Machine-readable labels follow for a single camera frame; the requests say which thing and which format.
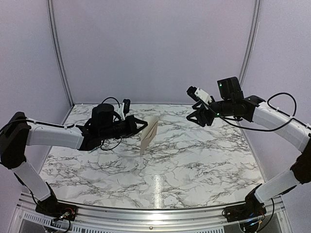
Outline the cream envelope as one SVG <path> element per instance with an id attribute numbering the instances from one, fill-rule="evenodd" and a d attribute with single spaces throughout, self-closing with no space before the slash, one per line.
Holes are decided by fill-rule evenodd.
<path id="1" fill-rule="evenodd" d="M 146 121 L 148 125 L 141 132 L 140 156 L 143 155 L 148 145 L 156 136 L 158 120 L 158 116 L 146 116 L 144 118 L 144 121 Z"/>

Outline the green white glue stick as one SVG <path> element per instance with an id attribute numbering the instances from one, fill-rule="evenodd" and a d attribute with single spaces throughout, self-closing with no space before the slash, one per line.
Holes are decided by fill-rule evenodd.
<path id="1" fill-rule="evenodd" d="M 96 150 L 98 150 L 98 149 L 100 149 L 101 147 L 99 146 L 99 147 L 96 147 L 96 148 L 94 148 L 94 149 L 92 149 L 91 151 L 89 151 L 88 153 L 92 153 L 92 152 L 94 152 L 94 151 L 96 151 Z"/>

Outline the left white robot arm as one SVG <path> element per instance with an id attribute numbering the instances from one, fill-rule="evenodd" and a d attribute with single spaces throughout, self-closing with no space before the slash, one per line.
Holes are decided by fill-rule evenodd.
<path id="1" fill-rule="evenodd" d="M 61 204 L 49 185 L 27 161 L 27 146 L 58 146 L 79 151 L 92 151 L 107 139 L 124 139 L 138 134 L 148 122 L 129 115 L 130 103 L 125 101 L 115 111 L 113 105 L 101 103 L 94 107 L 84 125 L 69 126 L 40 122 L 17 112 L 0 131 L 0 163 L 19 178 L 42 202 L 51 216 L 61 212 Z"/>

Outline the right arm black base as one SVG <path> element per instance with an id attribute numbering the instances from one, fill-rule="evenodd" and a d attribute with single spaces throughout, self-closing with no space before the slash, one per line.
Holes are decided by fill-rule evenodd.
<path id="1" fill-rule="evenodd" d="M 254 188 L 246 197 L 244 204 L 232 205 L 223 209 L 222 215 L 227 222 L 246 220 L 267 213 L 264 203 L 258 201 L 255 197 L 256 188 Z"/>

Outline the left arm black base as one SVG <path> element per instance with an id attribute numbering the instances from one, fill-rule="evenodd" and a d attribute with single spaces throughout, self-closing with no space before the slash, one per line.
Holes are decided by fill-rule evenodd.
<path id="1" fill-rule="evenodd" d="M 52 188 L 49 187 L 50 195 L 43 201 L 37 201 L 35 211 L 37 213 L 60 219 L 65 213 L 69 213 L 67 219 L 74 221 L 76 218 L 77 206 L 59 202 Z"/>

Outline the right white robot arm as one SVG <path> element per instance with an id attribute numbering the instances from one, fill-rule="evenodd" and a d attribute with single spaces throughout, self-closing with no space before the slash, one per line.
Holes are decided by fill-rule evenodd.
<path id="1" fill-rule="evenodd" d="M 310 183 L 311 127 L 297 120 L 295 113 L 286 114 L 273 107 L 268 100 L 255 95 L 245 97 L 237 77 L 219 80 L 217 85 L 220 101 L 215 101 L 213 96 L 199 87 L 190 86 L 187 89 L 187 95 L 196 102 L 192 107 L 194 112 L 187 116 L 188 121 L 204 127 L 211 126 L 217 117 L 228 124 L 233 120 L 246 120 L 260 125 L 260 132 L 275 132 L 301 153 L 289 169 L 247 195 L 241 214 L 252 217 L 259 210 L 259 204 L 286 194 L 299 184 Z"/>

